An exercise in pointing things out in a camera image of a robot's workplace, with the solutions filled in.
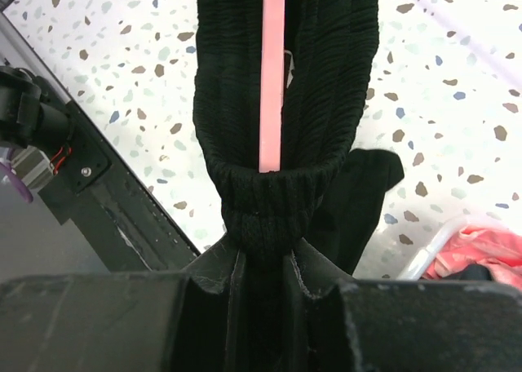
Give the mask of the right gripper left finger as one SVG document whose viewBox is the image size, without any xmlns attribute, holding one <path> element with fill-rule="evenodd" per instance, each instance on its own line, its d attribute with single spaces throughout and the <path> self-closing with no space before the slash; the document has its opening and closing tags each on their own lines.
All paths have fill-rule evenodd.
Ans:
<svg viewBox="0 0 522 372">
<path fill-rule="evenodd" d="M 1 286 L 4 371 L 244 371 L 245 256 L 180 272 L 31 276 Z"/>
</svg>

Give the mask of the black shorts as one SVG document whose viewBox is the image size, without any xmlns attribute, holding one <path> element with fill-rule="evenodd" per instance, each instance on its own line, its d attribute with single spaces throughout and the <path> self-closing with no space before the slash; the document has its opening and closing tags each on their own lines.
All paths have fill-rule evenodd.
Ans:
<svg viewBox="0 0 522 372">
<path fill-rule="evenodd" d="M 197 0 L 196 136 L 227 238 L 251 260 L 272 264 L 305 240 L 350 273 L 385 193 L 404 177 L 397 154 L 352 146 L 378 49 L 378 0 L 286 3 L 294 72 L 281 170 L 258 171 L 263 0 Z"/>
</svg>

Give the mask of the pink plastic hanger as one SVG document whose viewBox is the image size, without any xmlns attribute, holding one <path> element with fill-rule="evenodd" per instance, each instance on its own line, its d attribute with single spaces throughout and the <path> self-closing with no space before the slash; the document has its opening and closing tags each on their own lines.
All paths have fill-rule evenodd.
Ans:
<svg viewBox="0 0 522 372">
<path fill-rule="evenodd" d="M 259 107 L 259 171 L 281 168 L 281 110 L 284 94 L 285 0 L 263 0 Z"/>
</svg>

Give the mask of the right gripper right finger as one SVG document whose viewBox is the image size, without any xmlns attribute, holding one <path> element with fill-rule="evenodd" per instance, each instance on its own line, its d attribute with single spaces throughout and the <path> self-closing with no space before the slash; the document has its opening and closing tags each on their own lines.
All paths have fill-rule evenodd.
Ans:
<svg viewBox="0 0 522 372">
<path fill-rule="evenodd" d="M 357 280 L 301 241 L 287 317 L 290 371 L 521 368 L 521 293 L 494 281 Z"/>
</svg>

